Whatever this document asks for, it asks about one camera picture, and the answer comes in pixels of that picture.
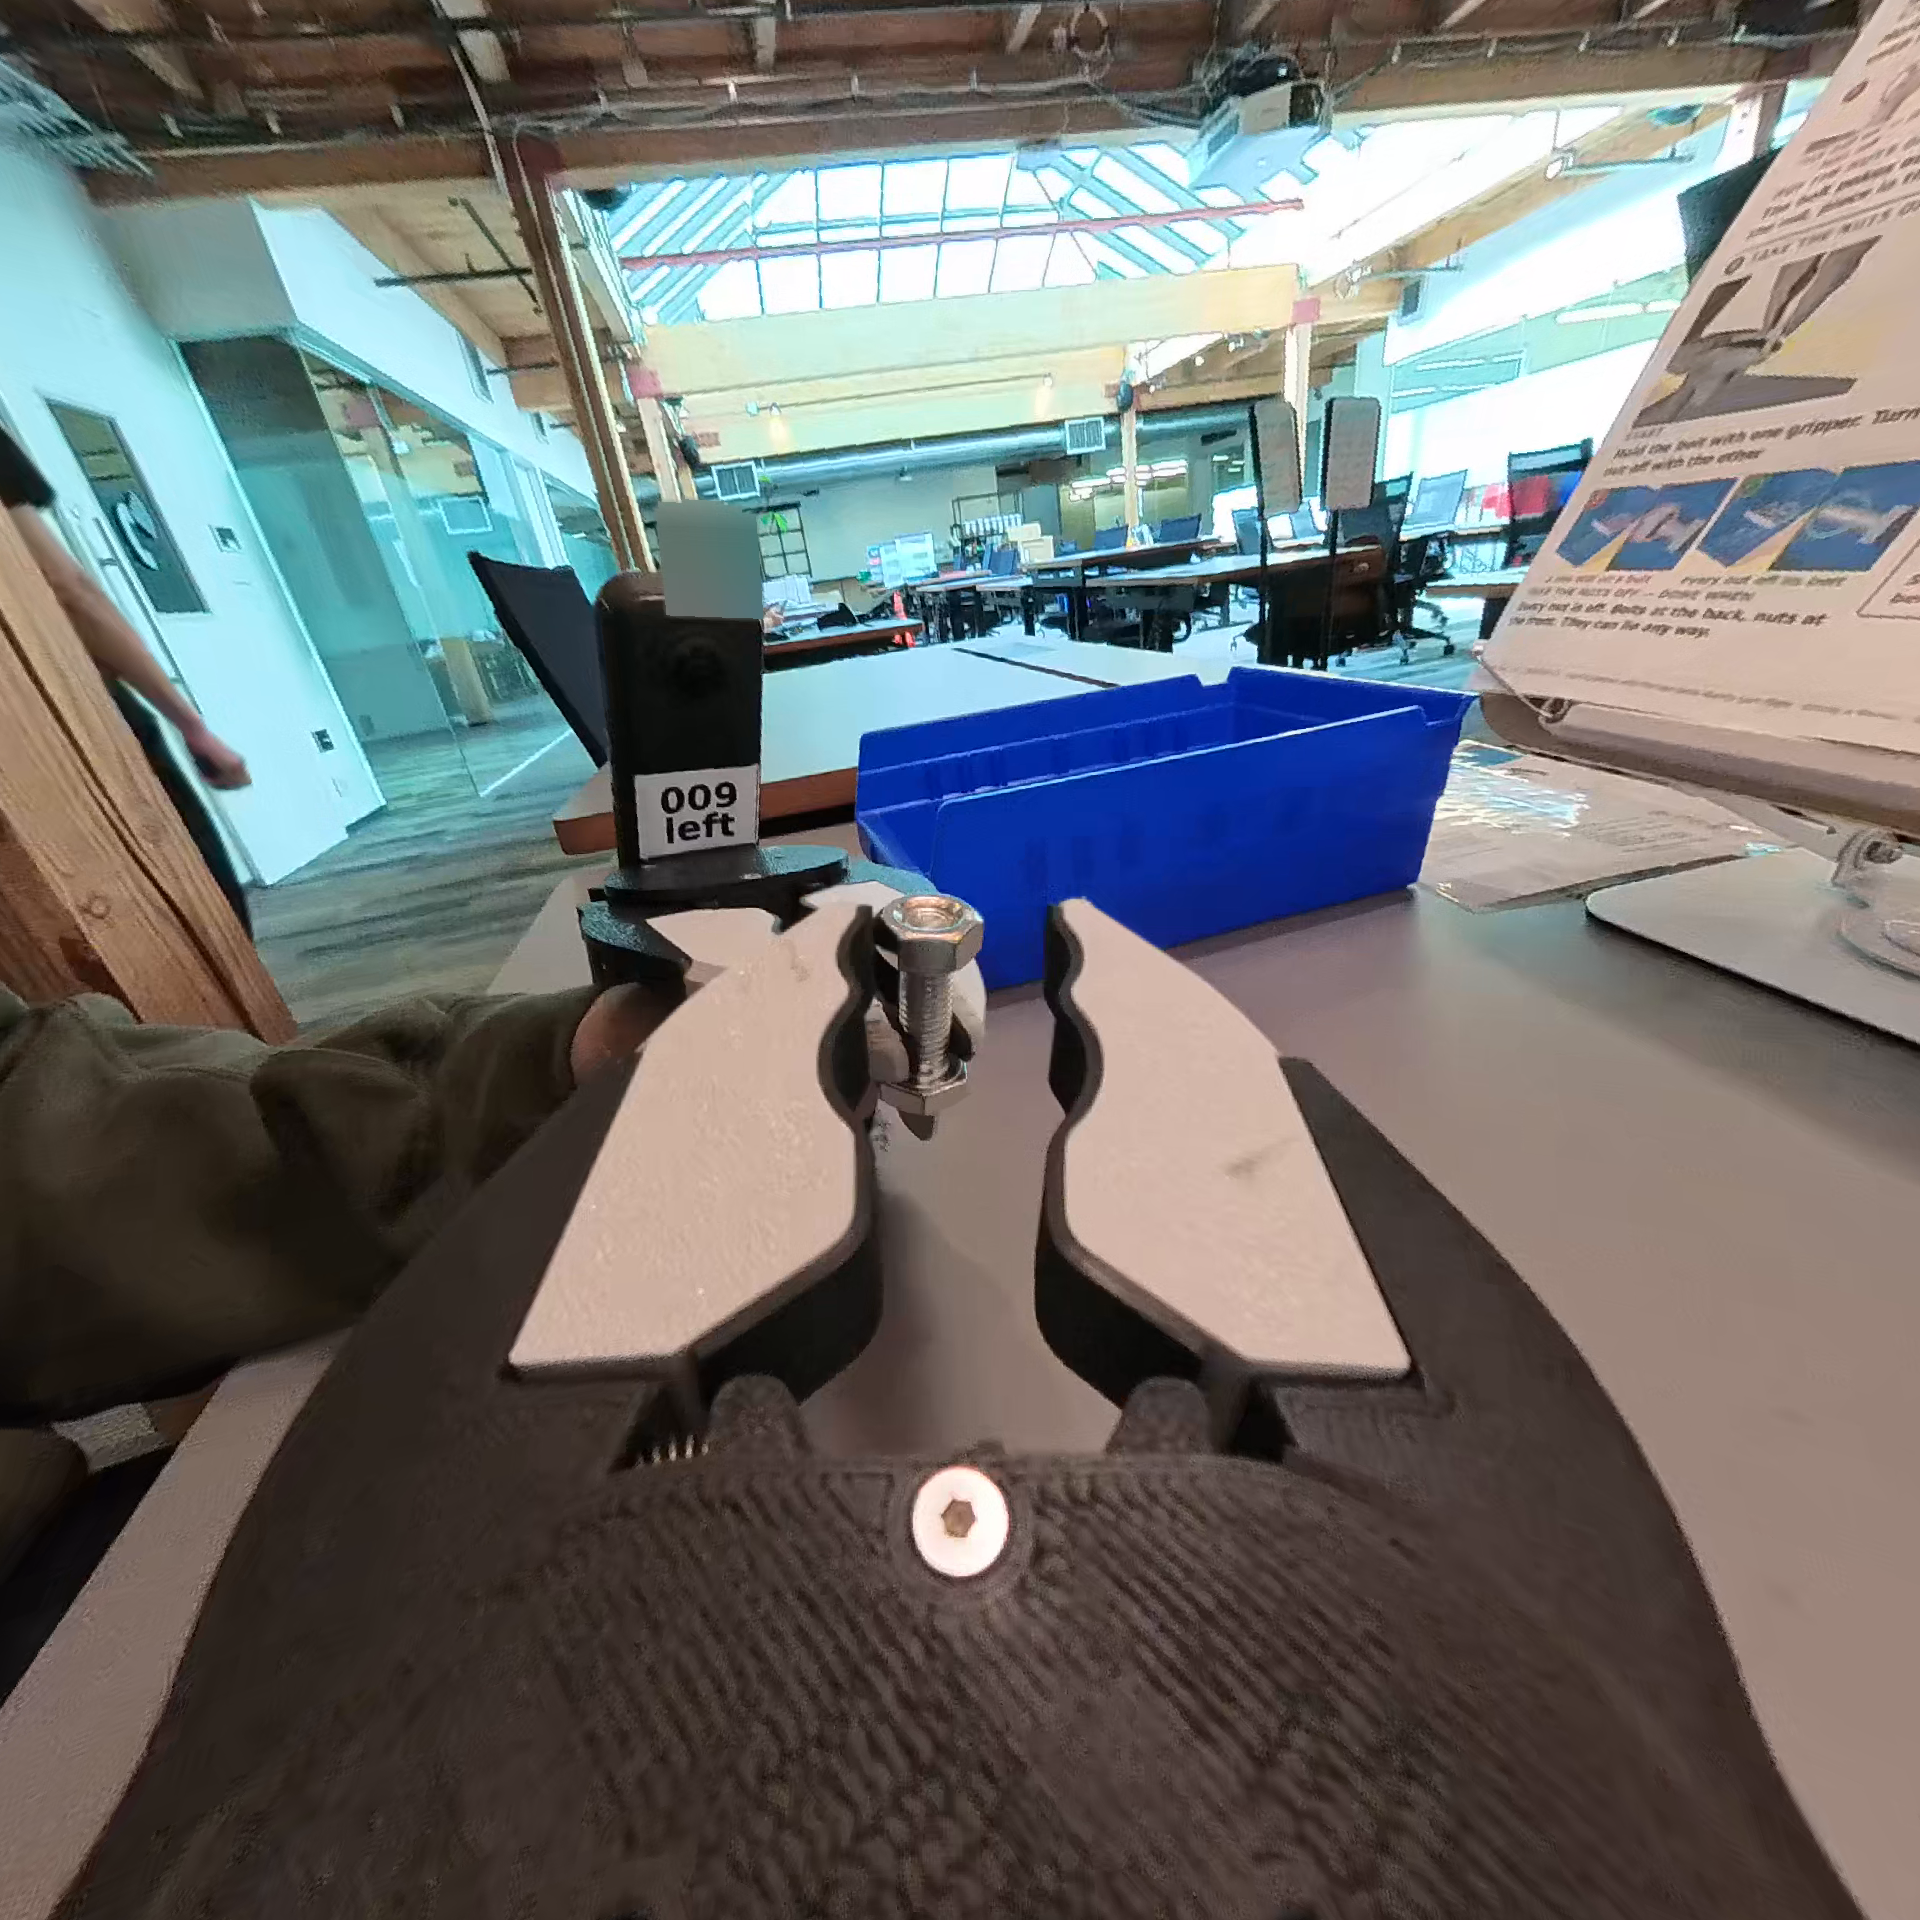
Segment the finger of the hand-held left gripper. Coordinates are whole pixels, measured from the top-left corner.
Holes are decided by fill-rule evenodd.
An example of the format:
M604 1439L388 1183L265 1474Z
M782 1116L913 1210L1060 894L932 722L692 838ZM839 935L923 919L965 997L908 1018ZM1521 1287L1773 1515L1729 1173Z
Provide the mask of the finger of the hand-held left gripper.
M939 1092L923 1102L914 1092L914 1063L900 1029L898 970L893 961L873 962L871 997L871 1082L877 1108L889 1111L913 1138L930 1140L939 1117L969 1090L969 1069L988 1033L988 995L977 964L950 975L947 1069Z
M686 957L679 1002L687 1003L719 975L755 966L763 948L782 950L807 916L807 906L790 921L766 908L687 908L653 916L653 935Z

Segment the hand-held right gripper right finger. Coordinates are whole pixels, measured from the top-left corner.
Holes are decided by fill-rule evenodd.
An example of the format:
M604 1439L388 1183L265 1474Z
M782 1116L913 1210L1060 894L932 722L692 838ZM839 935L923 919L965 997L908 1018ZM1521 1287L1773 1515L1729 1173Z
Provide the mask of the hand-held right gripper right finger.
M1085 899L1047 915L1041 1333L1103 1401L1143 1383L1387 1386L1412 1355L1273 1043Z

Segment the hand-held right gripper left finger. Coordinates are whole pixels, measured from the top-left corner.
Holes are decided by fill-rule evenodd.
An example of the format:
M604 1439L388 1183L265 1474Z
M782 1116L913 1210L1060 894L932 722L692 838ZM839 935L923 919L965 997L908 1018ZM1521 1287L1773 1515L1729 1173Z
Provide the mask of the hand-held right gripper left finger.
M873 1342L873 909L842 901L705 982L643 1046L510 1346L516 1378L812 1398Z

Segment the silver bolt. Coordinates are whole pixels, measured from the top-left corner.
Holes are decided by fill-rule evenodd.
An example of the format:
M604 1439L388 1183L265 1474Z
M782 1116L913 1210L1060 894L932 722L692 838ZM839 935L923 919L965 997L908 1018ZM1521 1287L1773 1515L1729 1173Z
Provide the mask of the silver bolt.
M969 1089L966 1055L954 1043L954 999L956 981L973 962L978 946L978 927L935 937L900 935L897 946L908 1074L893 1105L923 1138Z

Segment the blue storage bin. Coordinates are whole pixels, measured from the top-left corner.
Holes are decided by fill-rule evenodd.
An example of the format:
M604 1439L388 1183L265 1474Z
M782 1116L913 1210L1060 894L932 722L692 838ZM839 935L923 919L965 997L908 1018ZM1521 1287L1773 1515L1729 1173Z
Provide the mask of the blue storage bin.
M1407 890L1471 694L1242 666L865 734L869 857L982 919L980 974L1045 974L1085 899L1161 948Z

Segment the person's left forearm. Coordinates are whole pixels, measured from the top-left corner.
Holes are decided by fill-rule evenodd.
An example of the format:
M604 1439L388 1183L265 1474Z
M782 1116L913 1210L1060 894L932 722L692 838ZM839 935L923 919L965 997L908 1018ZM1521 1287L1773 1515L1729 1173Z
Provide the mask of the person's left forearm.
M270 1044L2 997L2 1411L51 1427L361 1317L586 1079L591 990Z

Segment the grey desk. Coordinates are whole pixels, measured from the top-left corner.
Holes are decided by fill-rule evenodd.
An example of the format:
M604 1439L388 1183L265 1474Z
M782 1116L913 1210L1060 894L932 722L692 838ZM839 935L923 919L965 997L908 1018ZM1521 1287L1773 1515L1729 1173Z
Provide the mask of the grey desk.
M1868 1915L1915 1915L1915 1049L1601 927L1427 892L1180 955L1513 1265L1631 1427L1791 1795ZM1098 1445L1033 1321L1041 990L881 1164L885 1311L821 1452ZM211 1393L5 1706L5 1915L49 1915L158 1719L267 1460L345 1335Z

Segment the person's left hand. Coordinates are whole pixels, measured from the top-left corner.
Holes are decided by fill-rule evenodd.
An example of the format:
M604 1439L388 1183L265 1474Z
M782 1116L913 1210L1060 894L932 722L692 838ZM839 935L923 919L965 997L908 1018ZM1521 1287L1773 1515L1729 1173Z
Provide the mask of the person's left hand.
M586 1005L567 1044L571 1084L580 1089L602 1069L636 1058L677 1005L673 997L639 982L599 991Z

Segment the black office chair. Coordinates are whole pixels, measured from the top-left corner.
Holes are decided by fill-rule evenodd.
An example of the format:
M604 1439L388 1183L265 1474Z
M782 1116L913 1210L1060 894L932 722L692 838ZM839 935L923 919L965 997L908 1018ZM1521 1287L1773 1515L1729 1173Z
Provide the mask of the black office chair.
M535 673L594 769L606 769L609 691L594 609L571 566L535 566L469 550L495 623Z

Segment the wood-edged grey table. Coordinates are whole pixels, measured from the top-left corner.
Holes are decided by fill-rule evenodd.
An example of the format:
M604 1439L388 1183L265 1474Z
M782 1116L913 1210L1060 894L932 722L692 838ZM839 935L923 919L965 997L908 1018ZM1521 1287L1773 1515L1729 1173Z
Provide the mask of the wood-edged grey table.
M1060 701L1093 687L1180 677L1221 684L1230 673L1228 657L1161 657L1084 641L937 645L782 673L762 686L759 831L773 842L849 820L866 734Z

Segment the row of wooden office desks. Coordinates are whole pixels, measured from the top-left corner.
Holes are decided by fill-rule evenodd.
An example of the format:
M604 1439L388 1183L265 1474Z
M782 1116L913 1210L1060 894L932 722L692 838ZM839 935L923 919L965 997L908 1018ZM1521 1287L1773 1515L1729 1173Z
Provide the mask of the row of wooden office desks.
M801 645L812 630L842 633L954 633L947 603L966 596L978 603L1013 599L1020 603L1027 626L1041 622L1041 605L1053 599L1067 603L1067 630L1084 638L1090 609L1098 596L1143 599L1151 609L1172 610L1172 599L1188 594L1194 601L1250 590L1268 605L1285 580L1319 578L1315 599L1319 609L1337 609L1342 594L1358 590L1380 594L1380 620L1397 618L1401 588L1411 599L1463 594L1484 603L1503 601L1525 580L1525 566L1484 566L1454 574L1450 566L1420 572L1411 555L1422 548L1428 561L1446 561L1454 531L1415 535L1403 542L1380 543L1363 539L1354 543L1279 543L1263 554L1242 555L1237 550L1203 554L1196 543L1100 548L1085 555L1043 563L1029 572L966 572L926 582L898 588L869 613L844 615L839 605L826 610L790 609L773 642Z

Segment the clear laminated sheet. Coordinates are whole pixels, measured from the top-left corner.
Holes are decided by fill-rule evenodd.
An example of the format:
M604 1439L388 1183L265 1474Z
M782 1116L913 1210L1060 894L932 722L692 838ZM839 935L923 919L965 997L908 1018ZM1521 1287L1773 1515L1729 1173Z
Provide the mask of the clear laminated sheet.
M1778 847L1729 807L1674 787L1468 741L1417 883L1454 906L1499 909Z

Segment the wooden pillar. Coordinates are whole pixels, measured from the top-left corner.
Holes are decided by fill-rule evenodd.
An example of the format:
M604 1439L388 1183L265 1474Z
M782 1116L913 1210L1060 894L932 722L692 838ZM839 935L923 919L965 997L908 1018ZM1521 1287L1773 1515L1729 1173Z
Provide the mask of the wooden pillar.
M297 1033L11 518L2 527L2 986Z

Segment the printed instruction sheet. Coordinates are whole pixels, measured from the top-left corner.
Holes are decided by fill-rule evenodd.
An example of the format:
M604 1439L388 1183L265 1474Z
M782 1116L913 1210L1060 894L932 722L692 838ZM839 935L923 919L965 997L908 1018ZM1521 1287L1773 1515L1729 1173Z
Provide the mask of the printed instruction sheet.
M1482 666L1531 701L1915 753L1918 5L1691 278Z

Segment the white ceiling projector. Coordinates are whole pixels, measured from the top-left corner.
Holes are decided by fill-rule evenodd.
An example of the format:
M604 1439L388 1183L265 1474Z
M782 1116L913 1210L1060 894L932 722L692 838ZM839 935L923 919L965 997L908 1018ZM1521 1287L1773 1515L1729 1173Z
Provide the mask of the white ceiling projector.
M1186 148L1191 193L1230 188L1250 197L1270 177L1297 177L1310 150L1330 134L1332 111L1319 81L1275 65L1268 83L1255 86L1255 70L1222 83L1212 111Z

